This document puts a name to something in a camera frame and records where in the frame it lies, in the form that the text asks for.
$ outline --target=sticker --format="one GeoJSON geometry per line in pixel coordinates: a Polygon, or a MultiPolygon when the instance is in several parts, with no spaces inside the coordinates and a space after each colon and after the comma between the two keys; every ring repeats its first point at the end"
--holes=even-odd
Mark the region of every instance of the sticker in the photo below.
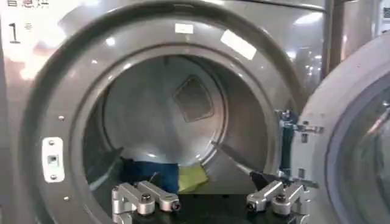
{"type": "Polygon", "coordinates": [[[175,33],[193,34],[194,33],[194,26],[191,24],[176,23],[175,24],[175,33]]]}
{"type": "Polygon", "coordinates": [[[224,32],[221,37],[221,42],[246,57],[248,60],[252,60],[257,51],[255,47],[230,30],[224,32]]]}
{"type": "Polygon", "coordinates": [[[65,179],[61,138],[50,137],[42,140],[42,169],[44,180],[48,183],[58,183],[65,179]]]}
{"type": "Polygon", "coordinates": [[[377,35],[389,32],[390,30],[390,0],[382,0],[379,8],[377,35]]]}

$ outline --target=number 1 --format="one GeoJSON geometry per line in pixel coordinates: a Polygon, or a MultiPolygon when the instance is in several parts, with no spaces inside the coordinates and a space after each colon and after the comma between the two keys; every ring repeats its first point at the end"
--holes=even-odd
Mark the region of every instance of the number 1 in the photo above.
{"type": "Polygon", "coordinates": [[[20,44],[20,41],[16,40],[16,24],[15,23],[10,23],[8,26],[12,28],[13,31],[13,40],[10,41],[12,44],[20,44]]]}

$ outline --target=metal clamp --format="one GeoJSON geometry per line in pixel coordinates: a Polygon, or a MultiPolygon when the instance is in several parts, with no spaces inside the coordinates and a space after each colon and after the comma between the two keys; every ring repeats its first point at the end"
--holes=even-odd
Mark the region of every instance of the metal clamp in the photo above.
{"type": "Polygon", "coordinates": [[[324,131],[323,127],[309,126],[308,122],[304,122],[303,124],[293,124],[292,123],[293,113],[290,110],[277,110],[276,113],[280,118],[280,126],[283,128],[288,128],[301,133],[314,133],[314,134],[321,134],[324,131]]]}
{"type": "Polygon", "coordinates": [[[285,189],[284,194],[272,199],[272,210],[279,215],[289,215],[291,211],[300,215],[299,223],[308,222],[309,191],[301,184],[292,184],[285,189]]]}
{"type": "Polygon", "coordinates": [[[127,212],[137,211],[140,215],[154,212],[155,200],[150,194],[142,194],[130,184],[123,183],[112,190],[113,221],[118,224],[131,223],[127,212]]]}
{"type": "Polygon", "coordinates": [[[246,198],[247,209],[250,212],[260,212],[266,209],[267,202],[274,196],[283,192],[283,183],[281,181],[273,181],[262,190],[250,194],[246,198]]]}
{"type": "Polygon", "coordinates": [[[182,207],[176,194],[170,194],[148,181],[139,182],[137,188],[141,192],[151,194],[162,211],[176,212],[182,207]]]}

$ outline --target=blue cloth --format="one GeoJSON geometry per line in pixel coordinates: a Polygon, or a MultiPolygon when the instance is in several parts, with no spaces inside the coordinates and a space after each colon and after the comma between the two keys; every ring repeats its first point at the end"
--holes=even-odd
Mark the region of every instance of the blue cloth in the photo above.
{"type": "Polygon", "coordinates": [[[134,161],[122,158],[123,169],[119,175],[122,182],[135,184],[150,180],[166,192],[177,194],[179,191],[179,165],[134,161]]]}

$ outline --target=label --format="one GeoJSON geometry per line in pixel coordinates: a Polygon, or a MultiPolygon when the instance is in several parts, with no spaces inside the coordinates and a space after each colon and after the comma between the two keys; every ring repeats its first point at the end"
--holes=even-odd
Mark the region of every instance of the label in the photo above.
{"type": "Polygon", "coordinates": [[[193,34],[194,33],[194,26],[191,24],[176,23],[175,24],[175,33],[193,34]]]}
{"type": "Polygon", "coordinates": [[[246,57],[248,60],[252,60],[257,51],[255,47],[230,30],[224,32],[221,42],[246,57]]]}
{"type": "Polygon", "coordinates": [[[379,8],[378,35],[390,32],[390,0],[382,0],[379,8]]]}

